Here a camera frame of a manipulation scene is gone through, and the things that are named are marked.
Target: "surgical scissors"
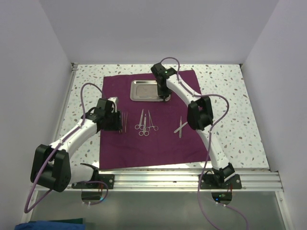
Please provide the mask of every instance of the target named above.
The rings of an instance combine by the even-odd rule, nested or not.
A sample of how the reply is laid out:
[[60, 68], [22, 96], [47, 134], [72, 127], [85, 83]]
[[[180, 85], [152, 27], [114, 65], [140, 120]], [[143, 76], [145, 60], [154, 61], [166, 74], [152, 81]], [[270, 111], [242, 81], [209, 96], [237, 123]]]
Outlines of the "surgical scissors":
[[144, 125], [143, 125], [143, 130], [141, 130], [139, 132], [140, 136], [148, 136], [149, 135], [149, 131], [146, 130], [146, 114], [145, 114], [145, 118], [144, 118]]
[[143, 113], [144, 113], [144, 109], [142, 110], [142, 113], [141, 113], [140, 122], [138, 125], [135, 125], [135, 129], [141, 129], [141, 130], [144, 129], [144, 125], [142, 125]]
[[158, 131], [159, 127], [153, 125], [153, 120], [152, 120], [152, 117], [150, 116], [149, 110], [148, 110], [148, 116], [149, 116], [149, 126], [145, 128], [146, 131], [149, 132], [149, 131], [150, 131], [150, 128], [153, 128], [154, 131]]

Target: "blue cloth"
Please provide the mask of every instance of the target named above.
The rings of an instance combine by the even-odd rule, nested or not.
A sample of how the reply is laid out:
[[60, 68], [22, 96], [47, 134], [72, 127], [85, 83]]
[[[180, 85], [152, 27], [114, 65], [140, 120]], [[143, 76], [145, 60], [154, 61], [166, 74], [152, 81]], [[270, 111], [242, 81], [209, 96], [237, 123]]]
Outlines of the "blue cloth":
[[85, 230], [84, 224], [70, 224], [50, 221], [19, 224], [15, 230]]

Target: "cable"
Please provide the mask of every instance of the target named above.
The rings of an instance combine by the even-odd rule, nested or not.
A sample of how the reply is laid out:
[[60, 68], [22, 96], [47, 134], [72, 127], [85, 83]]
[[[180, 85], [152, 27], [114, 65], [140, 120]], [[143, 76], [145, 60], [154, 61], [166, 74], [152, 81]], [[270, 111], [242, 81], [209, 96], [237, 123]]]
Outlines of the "cable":
[[[198, 199], [198, 204], [199, 204], [199, 206], [200, 206], [200, 209], [201, 209], [202, 214], [205, 216], [205, 218], [207, 219], [207, 221], [208, 221], [212, 226], [214, 226], [216, 229], [220, 230], [220, 228], [219, 228], [217, 225], [215, 225], [215, 224], [209, 219], [208, 215], [206, 214], [206, 212], [205, 212], [204, 209], [203, 209], [203, 206], [202, 206], [202, 203], [201, 203], [200, 189], [201, 189], [201, 180], [202, 180], [202, 176], [204, 175], [204, 172], [205, 172], [205, 170], [206, 170], [206, 166], [207, 166], [207, 163], [208, 163], [208, 160], [209, 160], [209, 153], [210, 153], [210, 149], [211, 149], [211, 140], [212, 140], [212, 129], [213, 129], [213, 127], [214, 127], [217, 123], [219, 123], [219, 122], [227, 115], [227, 113], [228, 113], [228, 111], [229, 111], [229, 102], [228, 102], [228, 100], [227, 100], [224, 96], [222, 96], [222, 95], [218, 95], [218, 94], [214, 94], [214, 93], [212, 93], [212, 94], [206, 94], [206, 95], [196, 95], [195, 92], [191, 92], [191, 91], [190, 91], [189, 89], [187, 89], [186, 86], [180, 81], [180, 78], [179, 78], [180, 62], [178, 61], [178, 59], [175, 58], [175, 57], [166, 57], [166, 58], [162, 59], [162, 60], [160, 61], [160, 63], [162, 63], [162, 62], [163, 62], [164, 60], [166, 60], [166, 59], [173, 59], [173, 60], [175, 60], [175, 61], [177, 62], [177, 64], [178, 64], [178, 68], [177, 68], [177, 80], [178, 80], [179, 84], [180, 84], [186, 91], [188, 91], [190, 94], [192, 94], [192, 95], [195, 96], [195, 97], [205, 97], [205, 96], [209, 96], [209, 97], [210, 97], [210, 96], [220, 97], [220, 98], [222, 98], [222, 99], [226, 102], [226, 106], [227, 106], [226, 111], [224, 112], [224, 114], [223, 114], [217, 121], [215, 121], [215, 122], [212, 124], [212, 126], [211, 126], [210, 129], [209, 129], [208, 155], [207, 155], [207, 157], [206, 157], [205, 165], [204, 165], [204, 167], [203, 167], [203, 169], [202, 169], [202, 171], [201, 171], [201, 176], [200, 176], [200, 178], [199, 178], [198, 187], [197, 187], [197, 199]], [[233, 210], [233, 211], [236, 211], [238, 214], [240, 214], [240, 215], [243, 217], [243, 219], [245, 220], [245, 222], [246, 222], [246, 229], [249, 230], [249, 222], [248, 222], [247, 218], [245, 217], [245, 215], [244, 215], [242, 212], [240, 212], [238, 209], [234, 208], [234, 207], [231, 207], [231, 206], [226, 206], [226, 207], [229, 208], [229, 209], [231, 209], [231, 210]]]
[[207, 174], [208, 174], [208, 172], [211, 172], [211, 174], [213, 174], [211, 170], [208, 170], [207, 172], [205, 172], [205, 174], [204, 174], [204, 175], [207, 175]]
[[[61, 143], [64, 143], [68, 138], [70, 138], [76, 131], [78, 131], [82, 126], [83, 124], [85, 123], [85, 106], [84, 106], [84, 102], [83, 102], [83, 89], [85, 88], [86, 85], [93, 85], [95, 86], [102, 94], [103, 96], [103, 93], [102, 93], [102, 90], [96, 86], [95, 84], [93, 83], [86, 83], [84, 84], [82, 87], [81, 87], [81, 92], [80, 92], [80, 98], [81, 98], [81, 106], [82, 106], [82, 112], [83, 112], [83, 117], [82, 117], [82, 122], [81, 122], [81, 125], [76, 127], [74, 130], [72, 130], [66, 137], [64, 137], [62, 139], [62, 142]], [[42, 175], [43, 173], [43, 170], [45, 169], [45, 167], [47, 166], [48, 162], [50, 161], [50, 159], [53, 157], [53, 155], [56, 153], [56, 151], [59, 149], [59, 147], [62, 145], [61, 143], [59, 143], [54, 149], [53, 151], [50, 153], [50, 155], [47, 157], [47, 159], [45, 160], [45, 162], [43, 163], [42, 167], [40, 168], [40, 170], [38, 171], [37, 175], [36, 175], [36, 178], [33, 182], [33, 185], [31, 187], [31, 190], [29, 192], [29, 195], [28, 195], [28, 198], [25, 202], [25, 206], [24, 206], [24, 213], [29, 213], [42, 199], [44, 199], [51, 191], [52, 189], [48, 190], [47, 192], [45, 192], [40, 198], [39, 200], [37, 200], [31, 207], [29, 207], [29, 204], [30, 204], [30, 201], [31, 201], [31, 197], [34, 193], [34, 190], [35, 190], [35, 187], [38, 183], [38, 180], [40, 178], [40, 176]]]

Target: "metal extrusion frame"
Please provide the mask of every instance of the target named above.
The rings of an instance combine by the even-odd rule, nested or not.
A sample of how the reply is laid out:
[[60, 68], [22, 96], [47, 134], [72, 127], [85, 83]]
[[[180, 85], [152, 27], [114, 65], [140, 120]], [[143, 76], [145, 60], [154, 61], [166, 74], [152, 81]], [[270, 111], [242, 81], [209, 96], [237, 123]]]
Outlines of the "metal extrusion frame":
[[[234, 192], [282, 192], [283, 187], [277, 172], [238, 170], [241, 177], [242, 189]], [[198, 175], [201, 170], [114, 170], [100, 171], [101, 174], [114, 174], [114, 188], [112, 191], [121, 192], [196, 192]], [[37, 186], [37, 190], [46, 191], [47, 188]], [[65, 191], [80, 191], [70, 186]], [[224, 189], [201, 190], [201, 192], [223, 192]]]

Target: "glass panel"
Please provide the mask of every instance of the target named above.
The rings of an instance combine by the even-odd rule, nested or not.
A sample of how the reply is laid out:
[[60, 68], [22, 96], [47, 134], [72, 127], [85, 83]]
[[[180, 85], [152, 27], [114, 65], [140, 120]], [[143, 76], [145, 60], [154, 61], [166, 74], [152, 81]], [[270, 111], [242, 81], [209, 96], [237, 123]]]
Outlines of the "glass panel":
[[[211, 193], [201, 196], [211, 221], [220, 228], [245, 229], [240, 215], [207, 199], [212, 199]], [[233, 192], [230, 205], [247, 216], [251, 229], [285, 229], [275, 192]], [[34, 209], [31, 220], [75, 218], [84, 218], [87, 230], [215, 229], [203, 217], [195, 192], [111, 191], [89, 209], [81, 203], [81, 192], [52, 192]]]

